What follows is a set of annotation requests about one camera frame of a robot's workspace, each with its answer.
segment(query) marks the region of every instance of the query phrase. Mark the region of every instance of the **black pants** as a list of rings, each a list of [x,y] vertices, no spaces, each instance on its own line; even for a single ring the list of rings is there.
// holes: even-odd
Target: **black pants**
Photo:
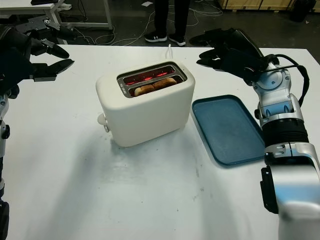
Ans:
[[[174,26],[175,33],[179,36],[186,34],[187,19],[190,0],[174,0]],[[154,25],[157,32],[167,32],[167,18],[169,11],[169,0],[155,0]]]

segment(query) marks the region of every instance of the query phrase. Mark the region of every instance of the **desk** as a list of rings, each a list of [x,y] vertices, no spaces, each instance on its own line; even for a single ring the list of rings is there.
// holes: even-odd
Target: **desk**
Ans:
[[[75,60],[55,82],[24,80],[5,116],[8,240],[276,240],[264,209],[263,160],[225,168],[211,161],[190,116],[183,129],[123,148],[97,123],[95,83],[111,71],[164,59],[166,47],[63,45]],[[173,48],[194,75],[193,100],[232,94],[253,114],[258,96],[240,78],[196,64],[208,48]],[[305,49],[268,49],[306,66],[302,112],[320,151],[320,66]],[[33,62],[58,60],[43,54]],[[290,69],[299,98],[302,77]]]
[[[57,3],[48,3],[41,5],[31,5],[31,0],[0,0],[0,15],[24,15],[24,14],[44,14],[53,22],[60,24],[59,14],[56,9],[65,0],[59,0]],[[67,41],[57,39],[60,44],[67,44]]]

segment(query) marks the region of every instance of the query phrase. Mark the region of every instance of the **toaster lever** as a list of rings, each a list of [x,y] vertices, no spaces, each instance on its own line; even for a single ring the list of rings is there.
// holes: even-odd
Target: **toaster lever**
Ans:
[[[104,130],[108,133],[110,131],[109,127],[108,127],[108,122],[106,120],[106,116],[101,113],[99,116],[98,116],[98,123],[101,124],[103,127],[104,127]]]

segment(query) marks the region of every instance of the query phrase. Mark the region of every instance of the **gray floor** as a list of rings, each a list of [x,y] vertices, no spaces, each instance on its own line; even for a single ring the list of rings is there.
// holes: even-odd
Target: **gray floor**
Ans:
[[[148,23],[149,15],[154,11],[154,5],[148,7],[141,6],[144,0],[110,0],[111,16],[115,27],[115,41],[127,38],[139,37]],[[214,4],[214,1],[195,2],[191,0],[190,8],[200,12],[217,12],[218,10],[206,4]],[[81,20],[77,5],[73,9],[64,12],[61,16],[67,21],[75,21],[71,17]],[[215,28],[240,28],[243,29],[255,41],[260,48],[303,48],[308,49],[313,57],[320,63],[320,13],[310,13],[304,22],[293,22],[289,19],[288,12],[266,12],[266,11],[226,11],[221,16],[205,16],[189,11],[186,40],[203,33],[205,30]],[[99,15],[88,16],[92,22],[104,22],[105,17]],[[174,20],[174,14],[169,14],[169,20]],[[168,21],[168,32],[174,32],[174,23]],[[103,29],[79,29],[84,35],[96,38],[101,35],[108,35],[110,31]],[[154,25],[151,22],[147,31],[153,31]],[[98,39],[97,43],[107,43],[113,36],[106,36]],[[126,45],[132,40],[121,41],[115,45]],[[70,44],[88,44],[84,39],[78,38]],[[168,43],[148,43],[141,37],[131,44],[131,46],[167,46]]]

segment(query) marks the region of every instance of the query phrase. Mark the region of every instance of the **plastic tray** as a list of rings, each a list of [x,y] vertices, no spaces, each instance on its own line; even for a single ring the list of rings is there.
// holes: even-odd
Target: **plastic tray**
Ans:
[[[198,99],[192,110],[217,162],[233,165],[263,159],[262,131],[238,97]]]

